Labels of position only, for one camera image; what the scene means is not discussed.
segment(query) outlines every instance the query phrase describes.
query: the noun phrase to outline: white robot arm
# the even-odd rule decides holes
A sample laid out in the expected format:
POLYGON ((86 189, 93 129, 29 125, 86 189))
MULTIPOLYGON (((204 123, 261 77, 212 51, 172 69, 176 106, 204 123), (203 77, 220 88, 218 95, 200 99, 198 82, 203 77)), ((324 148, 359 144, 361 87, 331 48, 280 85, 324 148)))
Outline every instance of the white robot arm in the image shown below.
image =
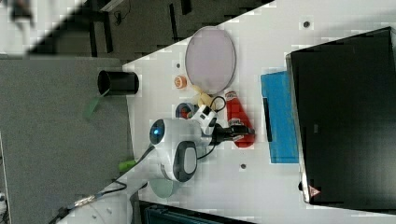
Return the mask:
POLYGON ((129 197, 150 179, 186 182, 195 174, 198 155, 205 155, 209 145, 233 140, 239 134, 254 134, 245 126, 223 129, 216 121, 217 113, 206 105, 191 119, 157 120, 149 132, 152 146, 131 170, 104 191, 61 208, 51 223, 60 218, 63 224, 90 223, 91 218, 96 222, 101 218, 99 223, 130 223, 129 197), (108 204, 114 204, 113 208, 106 207, 108 204))

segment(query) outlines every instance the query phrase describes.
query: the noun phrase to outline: black cylinder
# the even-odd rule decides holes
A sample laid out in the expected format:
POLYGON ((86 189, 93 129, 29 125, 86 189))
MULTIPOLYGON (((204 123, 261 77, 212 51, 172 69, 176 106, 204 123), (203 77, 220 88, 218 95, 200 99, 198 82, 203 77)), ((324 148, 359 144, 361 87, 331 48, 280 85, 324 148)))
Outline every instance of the black cylinder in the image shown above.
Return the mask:
POLYGON ((136 73, 101 71, 98 76, 98 89, 102 95, 136 94, 139 90, 139 78, 136 73))

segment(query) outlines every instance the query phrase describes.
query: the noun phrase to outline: red bottle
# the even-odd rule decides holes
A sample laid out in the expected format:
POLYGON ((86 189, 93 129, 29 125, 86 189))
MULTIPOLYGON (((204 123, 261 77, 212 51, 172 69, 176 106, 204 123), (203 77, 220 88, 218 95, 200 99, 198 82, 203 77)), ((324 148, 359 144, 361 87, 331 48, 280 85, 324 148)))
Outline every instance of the red bottle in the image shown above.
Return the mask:
MULTIPOLYGON (((245 113, 241 102, 235 91, 225 90, 225 100, 227 102, 227 120, 228 126, 245 125, 253 129, 248 115, 245 113)), ((233 140, 237 147, 250 147, 254 143, 254 134, 240 135, 233 140)))

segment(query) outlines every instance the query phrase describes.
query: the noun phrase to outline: red object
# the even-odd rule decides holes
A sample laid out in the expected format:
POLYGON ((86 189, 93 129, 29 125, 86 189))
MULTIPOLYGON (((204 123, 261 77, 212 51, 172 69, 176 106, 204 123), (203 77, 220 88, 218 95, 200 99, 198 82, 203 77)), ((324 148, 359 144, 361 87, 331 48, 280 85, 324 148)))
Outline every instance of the red object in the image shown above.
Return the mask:
MULTIPOLYGON (((235 91, 225 91, 225 100, 227 102, 227 120, 228 125, 245 125, 253 129, 248 115, 245 113, 241 102, 238 99, 235 91)), ((233 140, 237 147, 250 147, 254 143, 254 134, 240 135, 233 140)))

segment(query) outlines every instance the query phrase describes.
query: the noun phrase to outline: green object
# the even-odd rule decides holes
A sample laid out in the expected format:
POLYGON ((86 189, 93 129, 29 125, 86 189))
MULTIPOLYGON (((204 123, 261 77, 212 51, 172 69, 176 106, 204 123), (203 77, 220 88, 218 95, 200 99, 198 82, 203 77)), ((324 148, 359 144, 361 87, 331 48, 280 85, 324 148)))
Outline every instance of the green object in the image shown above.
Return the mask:
POLYGON ((84 111, 84 118, 89 119, 91 117, 93 111, 98 106, 102 97, 104 97, 109 91, 110 91, 110 89, 105 91, 102 95, 96 96, 91 100, 91 102, 88 104, 87 108, 84 111))
POLYGON ((136 161, 123 161, 119 164, 120 172, 128 172, 132 167, 136 165, 136 161))
POLYGON ((177 189, 178 183, 167 179, 152 179, 149 181, 152 191, 160 198, 169 198, 177 189))

